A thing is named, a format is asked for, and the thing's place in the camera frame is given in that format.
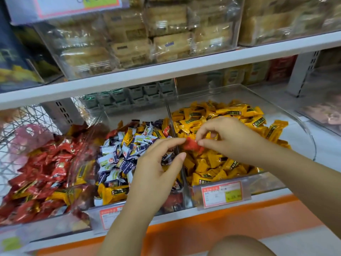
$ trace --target candy pile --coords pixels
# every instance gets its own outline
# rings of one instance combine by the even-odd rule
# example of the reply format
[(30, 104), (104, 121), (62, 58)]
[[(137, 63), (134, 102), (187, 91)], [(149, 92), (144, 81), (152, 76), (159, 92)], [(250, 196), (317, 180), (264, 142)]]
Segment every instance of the candy pile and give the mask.
[[(182, 146), (182, 150), (187, 152), (183, 165), (188, 183), (194, 186), (262, 171), (258, 167), (236, 162), (216, 151), (198, 146), (195, 142), (196, 133), (207, 120), (218, 117), (236, 117), (262, 137), (291, 149), (288, 142), (279, 139), (288, 122), (275, 120), (270, 127), (267, 127), (263, 114), (259, 107), (252, 108), (238, 100), (232, 100), (229, 104), (212, 101), (194, 102), (188, 108), (174, 111), (172, 120), (175, 133), (178, 137), (187, 137), (188, 139)], [(206, 138), (217, 140), (219, 135), (211, 136), (211, 132), (209, 132)]]
[(90, 132), (98, 136), (94, 128), (100, 132), (105, 129), (102, 125), (89, 128), (86, 124), (72, 125), (65, 136), (54, 135), (54, 139), (27, 155), (27, 163), (18, 170), (21, 174), (8, 181), (11, 189), (0, 206), (0, 225), (27, 223), (70, 210), (70, 205), (83, 190), (82, 185), (87, 183), (85, 174), (77, 176), (80, 186), (77, 192), (70, 194), (67, 180), (71, 164), (76, 156), (82, 157), (80, 154), (83, 159), (96, 155), (96, 146), (90, 145), (87, 151), (80, 153)]
[[(94, 199), (95, 206), (125, 200), (129, 192), (137, 159), (158, 138), (170, 138), (169, 118), (154, 122), (132, 120), (123, 126), (121, 121), (117, 129), (107, 135), (107, 140), (101, 146), (101, 155), (97, 159), (100, 168), (98, 175), (98, 196)], [(161, 161), (164, 171), (174, 158), (172, 151), (167, 152)], [(174, 183), (173, 189), (182, 187), (180, 175)]]

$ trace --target yellow-green square on price tag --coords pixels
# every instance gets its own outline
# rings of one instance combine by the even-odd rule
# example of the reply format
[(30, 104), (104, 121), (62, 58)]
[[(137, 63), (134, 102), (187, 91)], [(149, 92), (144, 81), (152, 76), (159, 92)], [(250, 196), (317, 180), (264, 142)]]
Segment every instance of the yellow-green square on price tag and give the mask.
[(1, 242), (2, 248), (4, 252), (9, 250), (17, 250), (21, 248), (21, 243), (19, 237), (10, 237), (3, 239)]
[(85, 8), (97, 8), (100, 6), (119, 5), (118, 0), (83, 0)]
[(225, 192), (226, 203), (242, 200), (241, 189), (235, 189)]

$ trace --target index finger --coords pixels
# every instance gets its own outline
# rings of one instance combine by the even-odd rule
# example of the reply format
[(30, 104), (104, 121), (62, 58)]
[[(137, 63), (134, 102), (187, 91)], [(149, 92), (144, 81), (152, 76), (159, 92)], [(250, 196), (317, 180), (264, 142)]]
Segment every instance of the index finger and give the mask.
[(220, 123), (219, 119), (206, 121), (197, 131), (195, 140), (199, 141), (201, 139), (204, 139), (206, 137), (207, 132), (209, 131), (219, 132), (218, 131), (219, 123)]
[(152, 154), (157, 158), (157, 159), (162, 159), (162, 157), (165, 155), (165, 153), (177, 146), (181, 145), (186, 141), (186, 138), (178, 138), (178, 137), (173, 137), (173, 138), (167, 138), (167, 140), (160, 142), (156, 146), (153, 147), (152, 149)]

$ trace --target pink plastic bag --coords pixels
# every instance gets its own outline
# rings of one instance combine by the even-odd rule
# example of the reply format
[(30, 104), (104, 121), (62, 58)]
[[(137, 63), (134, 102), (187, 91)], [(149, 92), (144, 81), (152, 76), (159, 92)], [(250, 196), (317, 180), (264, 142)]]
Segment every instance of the pink plastic bag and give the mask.
[(19, 127), (14, 134), (15, 137), (9, 145), (10, 161), (20, 166), (27, 162), (29, 152), (53, 139), (53, 134), (49, 129), (40, 124), (28, 124)]

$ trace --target pile of yellow candy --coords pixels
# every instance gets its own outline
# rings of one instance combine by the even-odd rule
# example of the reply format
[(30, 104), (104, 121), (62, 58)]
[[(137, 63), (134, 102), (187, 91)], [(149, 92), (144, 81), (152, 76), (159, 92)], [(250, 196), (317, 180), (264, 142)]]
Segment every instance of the pile of yellow candy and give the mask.
[[(194, 102), (190, 107), (174, 111), (172, 120), (178, 137), (190, 137), (195, 140), (198, 129), (207, 120), (218, 117), (235, 117), (262, 137), (291, 149), (287, 141), (279, 139), (283, 129), (288, 126), (288, 122), (275, 120), (270, 127), (267, 127), (263, 115), (264, 113), (259, 107), (252, 108), (238, 100), (232, 100), (228, 104), (208, 101)], [(206, 138), (217, 140), (219, 135), (211, 137), (209, 132)], [(192, 186), (263, 171), (261, 168), (236, 162), (232, 158), (227, 158), (213, 150), (205, 149), (202, 154), (195, 151), (185, 152), (187, 156), (183, 166), (187, 182)]]

